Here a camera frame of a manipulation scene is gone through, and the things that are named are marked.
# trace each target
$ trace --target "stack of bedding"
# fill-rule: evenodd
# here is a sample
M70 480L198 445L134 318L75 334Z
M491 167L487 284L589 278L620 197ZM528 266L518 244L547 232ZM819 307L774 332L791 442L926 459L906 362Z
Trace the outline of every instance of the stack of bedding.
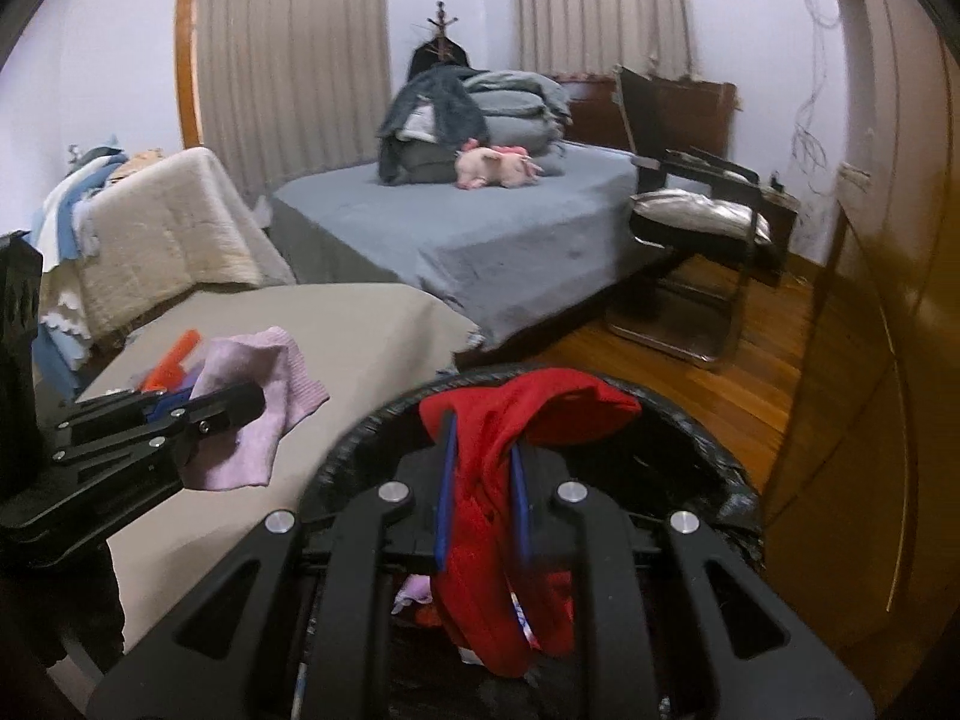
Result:
M440 82L433 82L430 74ZM397 95L381 128L384 183L454 183L457 151L469 138L482 145L523 146L543 175L563 175L560 139L570 109L560 84L526 71L457 68L455 74L453 88L453 71L436 69ZM390 122L397 121L402 124L391 127Z

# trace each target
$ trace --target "beige curtain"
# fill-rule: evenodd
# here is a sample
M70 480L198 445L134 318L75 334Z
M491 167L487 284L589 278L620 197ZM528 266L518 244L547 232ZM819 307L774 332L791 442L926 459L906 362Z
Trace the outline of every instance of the beige curtain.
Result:
M244 198L376 159L385 0L196 0L203 142Z
M693 74L685 0L520 0L520 57L543 74Z

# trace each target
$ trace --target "chair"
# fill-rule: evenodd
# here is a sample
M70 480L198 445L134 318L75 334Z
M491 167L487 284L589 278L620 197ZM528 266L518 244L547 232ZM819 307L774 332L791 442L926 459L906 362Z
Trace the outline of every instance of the chair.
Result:
M614 76L616 100L637 166L631 232L640 244L669 248L675 256L656 277L646 276L642 289L613 301L607 311L607 327L618 336L699 367L717 367L731 356L740 337L747 285L757 254L760 179L745 167L697 148L690 153L669 151L653 82L626 68L618 67ZM664 189L669 176L707 185L711 200L726 201L709 203L709 208L721 215L746 220L749 211L742 238L704 232L683 221L664 223L645 217L643 204L650 201L648 193ZM702 200L699 206L704 207ZM695 254L738 270L733 293L723 295L670 277L669 271Z

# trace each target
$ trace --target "stuffed animal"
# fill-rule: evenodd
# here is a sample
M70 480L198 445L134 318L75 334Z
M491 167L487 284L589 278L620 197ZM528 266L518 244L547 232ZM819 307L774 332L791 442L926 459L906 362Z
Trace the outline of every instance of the stuffed animal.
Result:
M544 172L522 146L501 146L510 151L480 146L467 141L464 151L457 157L457 186L460 189L480 189L499 184L507 189L526 186L536 181L538 173Z

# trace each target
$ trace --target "metal bolt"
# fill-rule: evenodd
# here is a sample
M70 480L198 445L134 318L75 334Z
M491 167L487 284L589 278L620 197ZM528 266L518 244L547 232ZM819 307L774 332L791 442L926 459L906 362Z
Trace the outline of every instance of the metal bolt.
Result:
M376 494L387 503L400 503L410 494L410 488L402 482L387 482L380 485L380 490Z
M700 526L700 519L693 512L673 512L670 527L677 533L693 533Z
M587 488L579 482L563 482L557 488L557 495L562 501L580 503L587 497Z
M296 523L296 517L286 509L278 509L276 512L267 514L267 518L263 521L264 527L271 533L287 533L294 523Z

